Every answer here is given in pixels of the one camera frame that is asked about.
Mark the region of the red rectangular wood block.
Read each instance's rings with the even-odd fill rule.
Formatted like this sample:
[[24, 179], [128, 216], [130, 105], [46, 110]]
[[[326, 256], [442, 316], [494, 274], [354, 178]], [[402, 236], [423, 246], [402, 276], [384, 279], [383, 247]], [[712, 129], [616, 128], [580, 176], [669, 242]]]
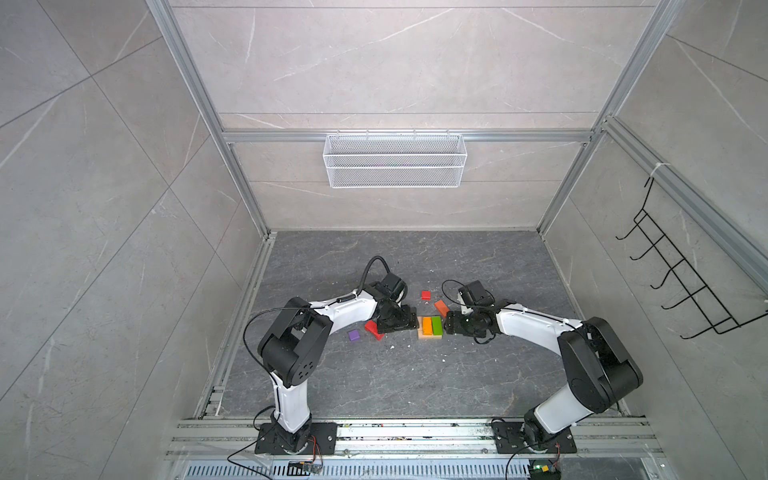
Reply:
[[365, 330], [368, 331], [371, 335], [373, 335], [377, 341], [381, 341], [385, 334], [381, 333], [378, 329], [378, 325], [375, 321], [369, 320], [365, 324]]

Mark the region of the long natural wood block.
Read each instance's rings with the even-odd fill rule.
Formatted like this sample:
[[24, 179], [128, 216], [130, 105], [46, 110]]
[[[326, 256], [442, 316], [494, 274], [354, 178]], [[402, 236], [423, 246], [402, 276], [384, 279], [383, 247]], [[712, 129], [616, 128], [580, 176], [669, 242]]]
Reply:
[[443, 338], [442, 335], [424, 335], [421, 332], [417, 332], [417, 333], [418, 333], [418, 339], [430, 340], [430, 339], [442, 339]]

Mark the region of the orange-yellow wood block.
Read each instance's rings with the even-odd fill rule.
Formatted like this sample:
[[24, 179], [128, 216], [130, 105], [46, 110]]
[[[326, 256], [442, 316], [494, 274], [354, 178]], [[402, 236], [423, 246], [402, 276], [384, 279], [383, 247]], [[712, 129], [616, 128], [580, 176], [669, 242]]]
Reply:
[[421, 319], [421, 332], [423, 336], [433, 335], [433, 326], [431, 317], [423, 317]]

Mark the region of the orange-red wood block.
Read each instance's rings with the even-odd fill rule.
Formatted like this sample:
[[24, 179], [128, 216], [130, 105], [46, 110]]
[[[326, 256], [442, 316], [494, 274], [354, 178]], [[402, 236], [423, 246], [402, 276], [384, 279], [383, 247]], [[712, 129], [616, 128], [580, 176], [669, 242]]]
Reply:
[[439, 300], [434, 304], [435, 308], [439, 312], [440, 316], [443, 318], [446, 318], [448, 313], [450, 312], [449, 307], [442, 301]]

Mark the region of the green wood block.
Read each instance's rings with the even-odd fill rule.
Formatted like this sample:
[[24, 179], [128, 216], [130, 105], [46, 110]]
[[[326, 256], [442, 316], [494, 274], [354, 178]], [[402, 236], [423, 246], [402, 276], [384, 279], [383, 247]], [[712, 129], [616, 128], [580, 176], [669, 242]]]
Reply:
[[431, 318], [432, 335], [435, 337], [443, 336], [442, 318], [439, 316], [433, 316]]

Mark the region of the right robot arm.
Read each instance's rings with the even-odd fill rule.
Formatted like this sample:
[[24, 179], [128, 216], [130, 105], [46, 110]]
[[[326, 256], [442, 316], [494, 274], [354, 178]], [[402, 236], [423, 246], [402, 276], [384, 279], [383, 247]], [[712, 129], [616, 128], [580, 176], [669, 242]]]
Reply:
[[463, 306], [447, 313], [444, 331], [482, 343], [517, 337], [558, 354], [566, 384], [524, 416], [524, 446], [541, 451], [571, 425], [603, 413], [638, 389], [643, 374], [611, 325], [592, 317], [561, 318], [519, 303]]

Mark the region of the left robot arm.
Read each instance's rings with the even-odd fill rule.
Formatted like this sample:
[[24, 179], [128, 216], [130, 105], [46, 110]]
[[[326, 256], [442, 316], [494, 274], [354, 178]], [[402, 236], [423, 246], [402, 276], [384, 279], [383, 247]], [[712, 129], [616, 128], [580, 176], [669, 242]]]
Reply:
[[298, 453], [311, 438], [307, 382], [320, 364], [329, 337], [360, 322], [373, 323], [379, 335], [417, 329], [415, 310], [404, 303], [407, 293], [406, 282], [377, 255], [368, 261], [352, 292], [324, 301], [293, 297], [285, 306], [248, 320], [253, 323], [268, 313], [276, 314], [256, 348], [249, 346], [246, 332], [242, 339], [272, 382], [271, 427], [281, 448]]

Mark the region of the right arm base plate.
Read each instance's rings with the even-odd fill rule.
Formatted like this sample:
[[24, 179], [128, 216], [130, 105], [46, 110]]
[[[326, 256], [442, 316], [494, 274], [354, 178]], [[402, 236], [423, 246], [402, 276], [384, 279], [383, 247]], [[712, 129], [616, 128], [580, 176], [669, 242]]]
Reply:
[[569, 428], [548, 433], [533, 422], [492, 419], [492, 439], [500, 454], [547, 453], [575, 454], [577, 447]]

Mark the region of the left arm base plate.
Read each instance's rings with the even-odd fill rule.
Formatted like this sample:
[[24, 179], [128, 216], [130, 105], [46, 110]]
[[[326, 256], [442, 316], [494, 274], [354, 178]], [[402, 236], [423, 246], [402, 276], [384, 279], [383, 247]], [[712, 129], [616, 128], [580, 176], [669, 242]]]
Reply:
[[339, 425], [332, 422], [312, 422], [290, 433], [277, 423], [262, 424], [254, 447], [256, 454], [331, 455], [335, 451]]

